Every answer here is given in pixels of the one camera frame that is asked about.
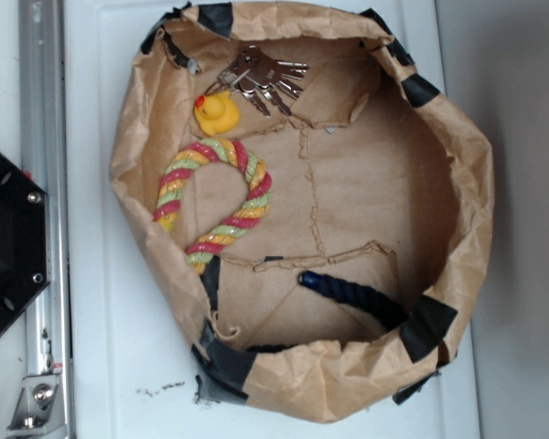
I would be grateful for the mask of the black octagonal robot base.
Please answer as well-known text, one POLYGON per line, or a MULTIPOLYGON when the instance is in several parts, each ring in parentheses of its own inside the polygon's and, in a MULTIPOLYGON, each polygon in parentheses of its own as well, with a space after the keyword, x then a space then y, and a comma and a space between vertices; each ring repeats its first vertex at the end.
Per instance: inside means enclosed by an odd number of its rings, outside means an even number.
POLYGON ((0 337, 48 285, 46 200, 0 152, 0 337))

